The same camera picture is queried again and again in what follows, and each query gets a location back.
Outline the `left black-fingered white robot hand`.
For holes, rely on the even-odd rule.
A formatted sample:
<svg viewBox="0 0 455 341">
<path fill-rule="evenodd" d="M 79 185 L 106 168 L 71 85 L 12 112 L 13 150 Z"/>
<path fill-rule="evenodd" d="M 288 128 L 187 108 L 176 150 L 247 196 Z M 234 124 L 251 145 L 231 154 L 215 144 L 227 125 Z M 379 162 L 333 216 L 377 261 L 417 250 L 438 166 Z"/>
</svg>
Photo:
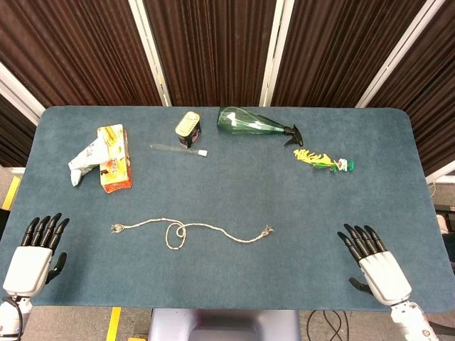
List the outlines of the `left black-fingered white robot hand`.
<svg viewBox="0 0 455 341">
<path fill-rule="evenodd" d="M 52 260 L 69 219 L 54 216 L 34 218 L 12 256 L 3 289 L 11 296 L 31 298 L 63 270 L 68 255 L 63 252 L 55 265 Z"/>
</svg>

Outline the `right black-fingered white robot hand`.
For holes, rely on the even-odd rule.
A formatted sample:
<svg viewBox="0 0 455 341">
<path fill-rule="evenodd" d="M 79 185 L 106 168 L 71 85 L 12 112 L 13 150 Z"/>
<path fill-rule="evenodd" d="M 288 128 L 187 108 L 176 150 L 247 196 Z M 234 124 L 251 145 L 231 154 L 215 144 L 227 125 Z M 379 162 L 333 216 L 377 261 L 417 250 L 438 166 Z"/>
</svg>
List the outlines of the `right black-fingered white robot hand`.
<svg viewBox="0 0 455 341">
<path fill-rule="evenodd" d="M 388 251 L 377 232 L 369 226 L 344 225 L 348 234 L 338 232 L 366 282 L 356 278 L 349 282 L 359 291 L 369 293 L 380 303 L 393 306 L 410 297 L 412 287 L 391 251 Z"/>
</svg>

